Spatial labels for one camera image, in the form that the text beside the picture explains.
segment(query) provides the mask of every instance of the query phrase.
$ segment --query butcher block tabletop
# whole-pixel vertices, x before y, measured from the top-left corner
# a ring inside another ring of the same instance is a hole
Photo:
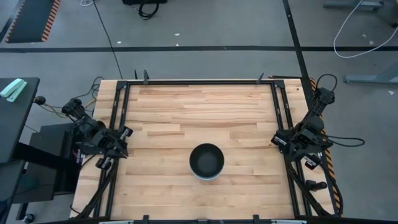
[[[300,80],[284,81],[296,124],[308,111],[302,85]],[[106,125],[116,83],[103,80],[98,92],[94,119]],[[116,129],[123,96],[121,90]],[[261,219],[294,218],[284,158],[271,143],[278,126],[270,85],[134,85],[125,125],[134,133],[126,139],[129,157],[119,160],[112,220],[142,220],[143,215],[151,220],[252,219],[254,214]],[[203,143],[218,146],[224,154],[224,168],[215,180],[199,180],[190,170],[190,153]],[[72,205],[77,211],[98,188],[97,160],[80,172]],[[319,166],[303,166],[303,173],[306,179],[326,182]],[[297,186],[296,191],[304,215]],[[328,189],[312,193],[333,213]],[[107,198],[105,192],[100,215]]]

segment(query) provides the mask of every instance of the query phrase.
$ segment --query orange and black hazard stripe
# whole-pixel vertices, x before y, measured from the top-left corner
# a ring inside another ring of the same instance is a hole
[[[43,42],[47,41],[47,39],[49,38],[51,27],[54,24],[55,16],[57,15],[59,7],[60,7],[60,0],[54,0],[54,3],[50,11],[49,19],[47,20],[47,23],[45,24],[44,27],[43,36],[42,36]]]
[[[17,12],[17,14],[15,15],[14,22],[12,22],[12,25],[11,25],[11,27],[10,27],[10,31],[8,32],[8,35],[7,35],[7,37],[6,37],[6,43],[8,43],[8,41],[9,41],[11,32],[12,32],[12,30],[14,29],[15,23],[18,21],[19,14],[21,13],[21,10],[22,10],[22,8],[24,7],[24,4],[25,4],[25,0],[22,2],[22,4],[21,4],[21,6],[20,6],[20,8],[19,8],[19,10],[18,10],[18,12]]]
[[[312,90],[315,91],[315,85],[316,85],[315,81],[312,78],[310,78],[310,82],[311,82]],[[329,149],[325,149],[324,154],[326,157],[326,162],[328,165],[328,171],[329,171],[330,178],[333,178],[334,180],[336,180],[336,175],[335,175],[335,171],[333,170],[333,162],[331,159],[331,154],[330,154]],[[335,201],[336,208],[340,209],[340,196],[334,186],[332,186],[332,189],[333,189],[333,196],[334,196],[332,201]]]

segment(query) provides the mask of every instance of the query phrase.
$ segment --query gray metal leg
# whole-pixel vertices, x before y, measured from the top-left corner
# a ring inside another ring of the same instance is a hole
[[[355,7],[359,0],[326,0],[323,7]],[[371,7],[374,10],[383,7],[381,2],[363,1],[360,7]]]
[[[361,82],[376,84],[398,84],[398,63],[378,75],[346,75],[345,83]]]

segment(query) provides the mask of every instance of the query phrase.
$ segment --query gray concrete floor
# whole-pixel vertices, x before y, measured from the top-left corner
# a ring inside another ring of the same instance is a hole
[[[16,0],[0,2],[0,26]],[[44,43],[6,44],[2,48],[109,47],[94,6],[81,7],[79,0],[63,0]],[[290,7],[302,46],[332,46],[333,39],[349,11],[324,9],[319,0],[290,0]],[[140,20],[131,6],[121,1],[97,2],[111,42],[118,47],[271,45],[293,46],[280,0],[170,0],[161,5],[157,16]],[[376,14],[360,12],[352,17],[341,34],[340,46],[367,46],[384,42],[393,29]],[[389,45],[398,45],[398,37]],[[357,52],[343,52],[344,55]],[[345,203],[345,216],[398,220],[398,168],[395,130],[398,117],[398,88],[389,85],[347,85],[346,74],[377,74],[397,61],[398,52],[373,52],[342,59],[333,52],[304,52],[310,77],[324,73],[338,76],[336,103],[324,113],[328,134],[357,136],[366,140],[359,148],[333,146],[331,153]],[[133,78],[134,69],[146,69],[151,78],[256,78],[265,75],[300,77],[295,52],[216,51],[216,52],[118,52],[124,78]],[[48,103],[62,106],[73,96],[86,93],[94,77],[118,79],[111,52],[0,54],[0,77],[39,77],[38,95]],[[67,120],[34,105],[27,125],[43,125]],[[21,142],[29,142],[32,131],[24,130]],[[51,202],[29,205],[37,223],[65,220],[72,195],[57,196]],[[8,223],[14,221],[13,206]]]

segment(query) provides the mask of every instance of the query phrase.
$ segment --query black metal frame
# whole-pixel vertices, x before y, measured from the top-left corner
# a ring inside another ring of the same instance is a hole
[[[282,115],[280,112],[279,100],[278,100],[278,96],[277,96],[277,89],[280,89],[280,92],[282,95],[282,101],[284,104],[284,111],[286,113],[288,127],[289,128],[293,127],[292,116],[290,114],[289,102],[287,101],[287,94],[286,94],[286,90],[285,90],[284,81],[283,80],[261,80],[258,83],[258,80],[250,79],[250,80],[131,80],[131,81],[121,80],[121,81],[118,81],[117,85],[116,85],[116,92],[114,95],[113,108],[112,108],[111,121],[109,124],[109,128],[111,128],[111,129],[114,128],[114,123],[115,123],[116,115],[118,112],[120,94],[121,94],[121,90],[123,88],[125,89],[125,92],[124,92],[123,107],[122,107],[119,127],[124,126],[124,123],[126,120],[126,111],[127,111],[127,104],[128,104],[128,99],[129,99],[129,92],[130,92],[131,87],[134,85],[269,85],[271,87],[272,98],[274,100],[275,114],[276,114],[276,118],[277,118],[278,128],[283,129],[284,126],[283,126]],[[114,166],[116,166],[115,167],[116,169],[118,168],[118,165],[119,165],[119,161],[115,160]],[[296,168],[297,168],[297,172],[299,174],[300,179],[304,180],[301,163],[296,163]],[[103,183],[103,179],[104,179],[105,175],[106,175],[105,172],[101,172],[101,177],[99,179],[99,186]],[[116,172],[115,176],[113,177],[113,180],[111,181],[110,186],[109,186],[109,194],[108,194],[108,201],[106,204],[105,218],[111,217],[114,190],[115,190],[115,186],[116,186],[116,178],[117,178],[117,172]],[[289,183],[290,197],[292,200],[292,209],[294,212],[294,217],[297,218],[300,216],[300,209],[299,209],[299,204],[297,201],[297,193],[296,193],[293,179],[288,174],[287,174],[287,178],[288,178],[288,183]],[[304,207],[305,207],[305,214],[312,215],[310,205],[304,196],[303,196],[303,202],[304,202]],[[101,208],[101,202],[99,201],[94,210],[94,214],[93,214],[94,217],[99,217],[100,208]],[[163,220],[162,221],[162,223],[167,223],[167,222],[173,222],[173,223],[196,222],[197,223],[197,220],[178,220],[178,221],[177,220],[173,220],[173,221]],[[234,223],[236,223],[236,222],[252,223],[253,220],[233,220],[233,222]]]

